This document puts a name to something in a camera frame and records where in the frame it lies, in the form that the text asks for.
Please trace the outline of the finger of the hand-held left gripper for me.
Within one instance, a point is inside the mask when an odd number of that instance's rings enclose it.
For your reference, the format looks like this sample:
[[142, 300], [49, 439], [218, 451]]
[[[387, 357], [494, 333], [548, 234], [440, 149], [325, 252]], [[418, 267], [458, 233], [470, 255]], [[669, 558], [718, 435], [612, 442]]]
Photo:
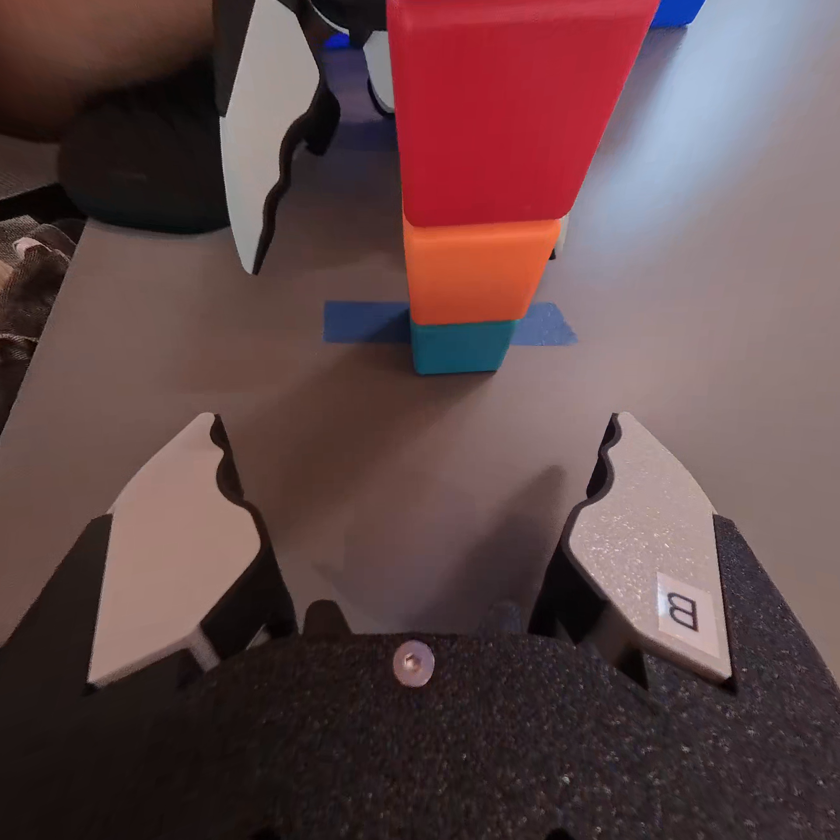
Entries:
[[333, 33], [312, 2], [216, 1], [214, 81], [227, 217], [239, 261], [259, 273], [297, 150], [329, 147], [340, 105], [321, 47]]
[[375, 30], [362, 47], [368, 72], [367, 89], [382, 117], [395, 116], [391, 52], [387, 32]]

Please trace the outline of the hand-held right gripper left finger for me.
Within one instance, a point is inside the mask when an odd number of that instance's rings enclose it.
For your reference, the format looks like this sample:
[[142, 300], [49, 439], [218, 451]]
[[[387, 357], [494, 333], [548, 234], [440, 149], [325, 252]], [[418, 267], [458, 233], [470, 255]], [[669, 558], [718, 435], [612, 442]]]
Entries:
[[91, 687], [167, 659], [206, 673], [296, 635], [291, 594], [221, 416], [196, 416], [129, 480], [107, 516]]

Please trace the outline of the orange foam cube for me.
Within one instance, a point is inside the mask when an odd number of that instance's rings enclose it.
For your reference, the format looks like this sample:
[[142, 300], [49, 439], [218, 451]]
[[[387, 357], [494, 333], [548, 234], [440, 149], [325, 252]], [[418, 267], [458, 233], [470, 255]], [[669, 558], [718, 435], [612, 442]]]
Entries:
[[422, 227], [402, 219], [409, 310], [420, 326], [525, 317], [568, 218]]

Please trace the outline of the person's left forearm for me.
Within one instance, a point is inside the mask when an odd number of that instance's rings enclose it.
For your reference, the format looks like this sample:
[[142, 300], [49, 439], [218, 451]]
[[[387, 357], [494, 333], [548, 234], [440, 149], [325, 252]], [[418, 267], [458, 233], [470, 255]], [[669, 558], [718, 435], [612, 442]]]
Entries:
[[1, 133], [57, 138], [89, 101], [204, 57], [210, 1], [2, 1]]

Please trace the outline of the teal foam cube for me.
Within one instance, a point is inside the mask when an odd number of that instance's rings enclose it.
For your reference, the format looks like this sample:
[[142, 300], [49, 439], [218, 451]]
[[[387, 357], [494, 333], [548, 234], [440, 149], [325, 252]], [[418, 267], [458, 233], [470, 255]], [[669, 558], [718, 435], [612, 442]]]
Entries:
[[421, 325], [410, 319], [413, 367], [419, 375], [497, 371], [519, 320]]

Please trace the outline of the blue tape strip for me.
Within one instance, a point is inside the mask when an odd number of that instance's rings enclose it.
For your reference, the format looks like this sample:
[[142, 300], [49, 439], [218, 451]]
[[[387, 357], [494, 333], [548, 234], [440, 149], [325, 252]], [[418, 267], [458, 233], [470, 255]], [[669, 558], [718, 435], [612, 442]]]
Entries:
[[[322, 312], [325, 343], [411, 342], [408, 305], [401, 301], [326, 301]], [[578, 336], [553, 302], [530, 306], [516, 323], [511, 343], [524, 347], [564, 347], [578, 343]]]

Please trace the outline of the red foam cube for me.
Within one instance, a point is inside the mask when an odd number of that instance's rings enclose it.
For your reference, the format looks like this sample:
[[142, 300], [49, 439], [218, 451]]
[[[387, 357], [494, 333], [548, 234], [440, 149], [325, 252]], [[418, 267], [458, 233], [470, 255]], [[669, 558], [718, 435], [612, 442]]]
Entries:
[[656, 1], [386, 6], [402, 204], [415, 227], [572, 208]]

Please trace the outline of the blue plastic bin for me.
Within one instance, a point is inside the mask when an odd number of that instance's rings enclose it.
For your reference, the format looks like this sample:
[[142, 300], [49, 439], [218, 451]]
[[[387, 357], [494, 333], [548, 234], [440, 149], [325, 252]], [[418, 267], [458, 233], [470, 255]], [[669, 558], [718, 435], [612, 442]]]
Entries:
[[704, 3], [703, 0], [662, 0], [658, 3], [650, 29], [687, 27], [695, 20]]

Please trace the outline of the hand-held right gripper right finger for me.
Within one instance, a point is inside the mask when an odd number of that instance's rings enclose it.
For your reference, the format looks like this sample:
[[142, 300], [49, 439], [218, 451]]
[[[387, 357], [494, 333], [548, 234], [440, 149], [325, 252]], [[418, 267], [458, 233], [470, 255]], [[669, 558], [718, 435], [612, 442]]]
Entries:
[[591, 648], [640, 686], [645, 657], [734, 686], [717, 512], [632, 414], [613, 414], [563, 525], [530, 634]]

